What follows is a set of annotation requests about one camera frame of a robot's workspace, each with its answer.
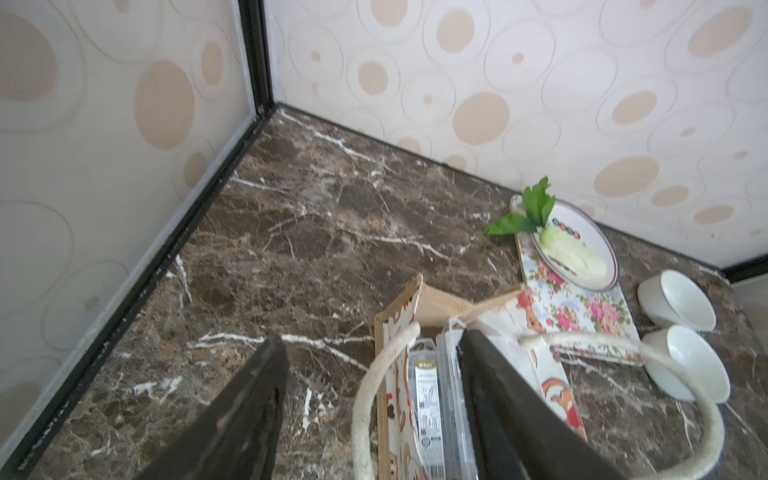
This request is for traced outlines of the clear compass case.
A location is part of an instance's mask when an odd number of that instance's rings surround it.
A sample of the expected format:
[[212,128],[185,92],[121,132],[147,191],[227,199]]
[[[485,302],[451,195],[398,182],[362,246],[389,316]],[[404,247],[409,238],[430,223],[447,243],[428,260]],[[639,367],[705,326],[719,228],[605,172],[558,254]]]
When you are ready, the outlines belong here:
[[408,381],[422,465],[430,479],[445,479],[438,353],[433,340],[416,340],[409,350]]

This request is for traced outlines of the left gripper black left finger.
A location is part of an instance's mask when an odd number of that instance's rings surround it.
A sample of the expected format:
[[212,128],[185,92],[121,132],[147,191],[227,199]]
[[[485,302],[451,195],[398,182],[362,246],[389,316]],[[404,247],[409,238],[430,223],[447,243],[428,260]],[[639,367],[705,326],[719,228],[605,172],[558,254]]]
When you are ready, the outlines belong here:
[[283,423],[289,360],[271,336],[139,479],[270,479]]

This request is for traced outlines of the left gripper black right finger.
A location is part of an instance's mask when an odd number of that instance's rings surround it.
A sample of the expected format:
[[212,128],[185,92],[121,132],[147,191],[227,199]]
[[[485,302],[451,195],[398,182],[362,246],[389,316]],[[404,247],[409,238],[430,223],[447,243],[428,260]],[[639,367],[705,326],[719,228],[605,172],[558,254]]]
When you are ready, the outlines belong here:
[[458,346],[480,479],[621,479],[479,331]]

